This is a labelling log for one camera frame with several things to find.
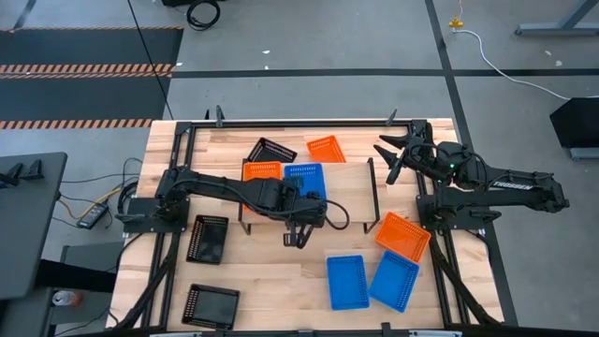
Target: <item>orange basket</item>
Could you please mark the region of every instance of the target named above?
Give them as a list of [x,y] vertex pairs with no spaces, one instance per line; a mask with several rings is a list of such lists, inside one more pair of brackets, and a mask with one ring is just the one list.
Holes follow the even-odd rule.
[[431,234],[428,231],[394,212],[387,213],[381,229],[376,234],[376,241],[380,245],[415,263],[420,262],[430,239]]
[[247,182],[254,178],[276,178],[283,179],[280,162],[255,162],[243,164],[243,181]]
[[308,151],[316,163],[345,163],[345,156],[335,136],[309,141]]

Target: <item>black basket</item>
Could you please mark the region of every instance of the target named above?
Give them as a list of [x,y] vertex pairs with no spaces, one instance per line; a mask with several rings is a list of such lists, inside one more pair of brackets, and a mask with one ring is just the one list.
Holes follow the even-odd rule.
[[260,138],[247,157],[247,160],[250,162],[278,161],[281,163],[293,163],[296,156],[298,156],[298,153],[287,149],[285,146],[265,138]]
[[239,302],[238,290],[191,285],[181,322],[202,328],[232,330]]
[[198,215],[191,234],[187,262],[220,264],[225,249],[228,218]]

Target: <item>blue basket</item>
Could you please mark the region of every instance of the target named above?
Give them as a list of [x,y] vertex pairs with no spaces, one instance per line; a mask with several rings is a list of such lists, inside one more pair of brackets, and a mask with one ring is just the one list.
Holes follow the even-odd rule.
[[322,171],[322,165],[286,165],[284,173],[287,180],[295,180],[294,183],[299,188],[299,194],[302,197],[305,197],[308,192],[316,192],[320,198],[327,198],[325,175]]
[[409,259],[385,251],[371,283],[371,297],[400,313],[405,312],[419,269]]
[[333,310],[363,309],[371,305],[362,256],[329,257],[327,272]]

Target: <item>concrete floor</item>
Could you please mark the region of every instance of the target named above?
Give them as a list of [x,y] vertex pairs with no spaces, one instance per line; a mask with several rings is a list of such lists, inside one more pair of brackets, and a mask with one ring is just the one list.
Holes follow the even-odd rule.
[[[140,25],[184,25],[175,9],[151,0],[131,1]],[[463,19],[466,28],[484,38],[487,56],[499,67],[598,67],[599,37],[512,34],[519,22],[556,21],[575,2],[466,1]],[[25,3],[3,1],[0,28],[11,28]],[[456,3],[434,1],[451,64],[486,68],[476,40],[451,35],[446,28]],[[180,70],[441,67],[427,10],[419,0],[228,0],[221,7],[221,21],[213,29],[185,30]],[[585,21],[599,22],[599,7]],[[37,0],[25,25],[130,26],[133,20],[125,0]],[[594,77],[527,80],[563,95],[599,95]],[[560,148],[548,116],[561,100],[502,78],[458,78],[457,84],[474,145],[489,164],[555,172],[571,200],[572,207],[558,214],[501,209],[504,216],[496,227],[520,325],[599,330],[599,246],[594,242],[599,238],[599,163],[573,162]],[[216,104],[228,119],[386,117],[395,108],[398,117],[454,117],[443,78],[177,79],[168,100],[180,119],[202,118]],[[146,129],[2,131],[0,155],[65,151],[65,179],[85,179],[120,172],[127,157],[142,158],[147,135]],[[132,163],[130,171],[137,170]],[[62,190],[96,198],[118,182],[65,184]],[[87,206],[73,205],[76,212]],[[64,210],[57,206],[55,215],[65,217]],[[52,223],[44,257],[58,259],[65,244],[118,241],[121,229],[119,222],[92,231]]]

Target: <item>hazard tape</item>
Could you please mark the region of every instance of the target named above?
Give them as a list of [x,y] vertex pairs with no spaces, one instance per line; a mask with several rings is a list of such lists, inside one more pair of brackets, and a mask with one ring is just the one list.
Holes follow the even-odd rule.
[[[131,30],[138,29],[136,26],[126,27],[21,27],[18,29],[3,30],[4,32],[15,33],[21,30]],[[178,29],[181,30],[181,26],[153,26],[153,27],[140,27],[139,29]]]
[[117,64],[117,65],[0,65],[0,74],[57,74],[57,73],[169,73],[170,64]]
[[[158,77],[171,78],[171,73],[156,73]],[[114,78],[144,78],[153,77],[153,73],[104,73],[104,74],[0,74],[0,80],[16,79],[114,79]]]
[[152,125],[152,119],[148,118],[70,121],[0,121],[0,130],[150,127],[150,125]]

